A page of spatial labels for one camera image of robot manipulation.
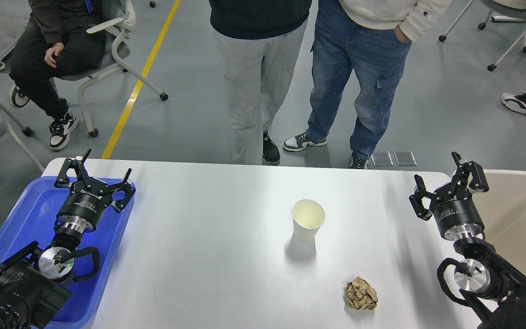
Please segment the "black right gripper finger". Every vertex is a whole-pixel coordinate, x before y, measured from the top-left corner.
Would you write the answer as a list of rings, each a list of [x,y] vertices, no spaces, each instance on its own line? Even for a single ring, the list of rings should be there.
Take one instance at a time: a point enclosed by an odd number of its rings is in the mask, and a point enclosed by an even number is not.
[[[437,200],[437,195],[426,190],[425,183],[420,175],[414,175],[414,179],[416,182],[416,188],[413,194],[409,196],[409,200],[417,217],[424,221],[428,221],[432,217],[433,212],[423,205],[422,200],[423,198],[426,198],[433,202],[434,200]]]
[[[466,162],[457,152],[451,152],[451,156],[457,165],[451,181],[450,190],[453,193],[466,192],[488,192],[490,187],[486,180],[484,169],[476,162]]]

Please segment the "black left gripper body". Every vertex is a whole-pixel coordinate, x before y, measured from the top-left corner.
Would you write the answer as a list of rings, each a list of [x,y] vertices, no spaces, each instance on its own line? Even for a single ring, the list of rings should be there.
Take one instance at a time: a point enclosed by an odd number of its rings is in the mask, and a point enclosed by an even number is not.
[[[90,189],[86,188],[84,182],[73,183],[56,218],[59,223],[67,223],[71,219],[83,219],[86,222],[84,231],[90,233],[96,230],[107,206],[113,202],[112,194],[124,189],[117,185],[110,186],[106,182],[92,182]]]

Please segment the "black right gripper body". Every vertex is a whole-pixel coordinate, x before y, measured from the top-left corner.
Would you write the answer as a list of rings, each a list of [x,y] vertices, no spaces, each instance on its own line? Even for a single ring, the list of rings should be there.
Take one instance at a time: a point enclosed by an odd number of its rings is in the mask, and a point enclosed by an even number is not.
[[[436,219],[440,237],[447,241],[484,233],[484,223],[473,203],[469,187],[457,186],[453,191],[434,191],[430,211]]]

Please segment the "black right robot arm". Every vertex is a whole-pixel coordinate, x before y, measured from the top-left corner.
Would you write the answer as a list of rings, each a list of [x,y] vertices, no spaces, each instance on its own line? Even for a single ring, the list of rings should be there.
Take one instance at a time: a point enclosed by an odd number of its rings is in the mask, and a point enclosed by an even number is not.
[[[485,240],[484,223],[473,202],[475,192],[490,189],[484,169],[457,152],[451,155],[457,169],[449,183],[430,192],[415,175],[415,192],[409,196],[417,217],[434,218],[441,238],[463,256],[440,263],[440,287],[451,301],[475,312],[480,329],[526,329],[526,275]]]

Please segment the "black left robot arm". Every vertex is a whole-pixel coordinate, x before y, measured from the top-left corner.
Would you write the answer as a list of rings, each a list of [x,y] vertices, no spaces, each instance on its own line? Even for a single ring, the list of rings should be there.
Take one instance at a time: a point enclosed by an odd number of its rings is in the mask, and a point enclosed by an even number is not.
[[[0,230],[0,329],[77,329],[96,311],[136,192],[87,155],[32,181]]]

